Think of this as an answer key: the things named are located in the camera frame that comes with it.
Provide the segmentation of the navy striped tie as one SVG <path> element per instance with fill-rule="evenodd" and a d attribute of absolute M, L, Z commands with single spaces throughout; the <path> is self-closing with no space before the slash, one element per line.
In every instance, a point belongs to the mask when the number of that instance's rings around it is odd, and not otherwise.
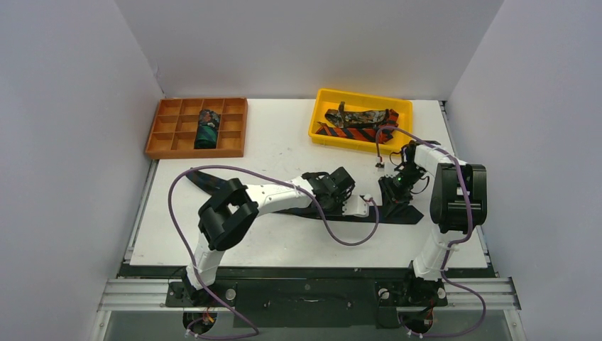
<path fill-rule="evenodd" d="M 226 180 L 218 178 L 214 175 L 204 173 L 200 170 L 191 172 L 186 175 L 186 178 L 198 187 L 203 192 L 213 195 L 217 192 L 220 187 L 225 184 Z M 383 205 L 378 205 L 379 211 L 379 222 L 383 224 L 417 224 L 424 215 L 415 207 L 413 207 L 408 201 L 406 202 L 395 202 L 391 200 L 384 190 L 381 190 L 381 199 Z M 367 217 L 357 217 L 353 215 L 344 214 L 342 208 L 335 209 L 334 211 L 326 212 L 325 217 L 329 221 L 335 222 L 375 222 L 377 218 L 376 209 L 369 205 L 369 211 Z M 286 210 L 276 211 L 278 214 L 293 215 L 297 217 L 304 217 L 314 220 L 320 220 L 317 208 L 309 206 L 306 208 L 290 208 Z"/>

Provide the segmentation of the yellow plastic tray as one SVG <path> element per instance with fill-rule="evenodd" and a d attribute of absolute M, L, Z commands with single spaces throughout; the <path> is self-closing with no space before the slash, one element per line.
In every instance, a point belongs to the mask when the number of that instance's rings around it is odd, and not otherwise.
<path fill-rule="evenodd" d="M 379 148 L 381 153 L 385 153 L 399 151 L 403 145 L 409 142 L 410 138 L 407 135 L 395 130 L 392 132 L 393 138 L 391 140 L 378 145 L 371 142 L 316 134 L 315 132 L 319 128 L 318 122 L 326 122 L 324 118 L 326 111 L 328 109 L 336 109 L 340 102 L 345 102 L 346 110 L 349 111 L 393 109 L 399 114 L 397 127 L 410 133 L 413 132 L 413 106 L 408 100 L 323 88 L 317 93 L 308 130 L 308 136 L 312 143 L 371 153 L 375 153 L 376 149 Z"/>

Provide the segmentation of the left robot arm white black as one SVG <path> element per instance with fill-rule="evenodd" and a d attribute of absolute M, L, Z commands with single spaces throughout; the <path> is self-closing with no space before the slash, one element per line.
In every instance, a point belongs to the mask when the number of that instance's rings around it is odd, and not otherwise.
<path fill-rule="evenodd" d="M 242 241 L 257 217 L 273 212 L 317 217 L 368 215 L 366 198 L 353 193 L 355 182 L 342 167 L 333 173 L 303 173 L 282 184 L 267 185 L 244 185 L 238 178 L 224 180 L 200 170 L 186 177 L 210 196 L 198 211 L 200 240 L 195 261 L 182 278 L 184 296 L 193 305 L 209 301 L 224 252 Z"/>

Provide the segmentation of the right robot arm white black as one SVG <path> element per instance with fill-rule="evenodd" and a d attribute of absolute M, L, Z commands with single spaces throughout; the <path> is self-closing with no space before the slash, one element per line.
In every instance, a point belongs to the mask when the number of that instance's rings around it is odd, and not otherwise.
<path fill-rule="evenodd" d="M 400 284 L 400 293 L 410 305 L 439 303 L 445 299 L 442 276 L 451 256 L 486 219 L 486 168 L 460 161 L 435 141 L 411 141 L 400 153 L 403 161 L 395 175 L 378 180 L 381 212 L 392 217 L 408 208 L 415 184 L 427 176 L 432 180 L 429 215 L 434 223 L 410 262 L 411 273 Z"/>

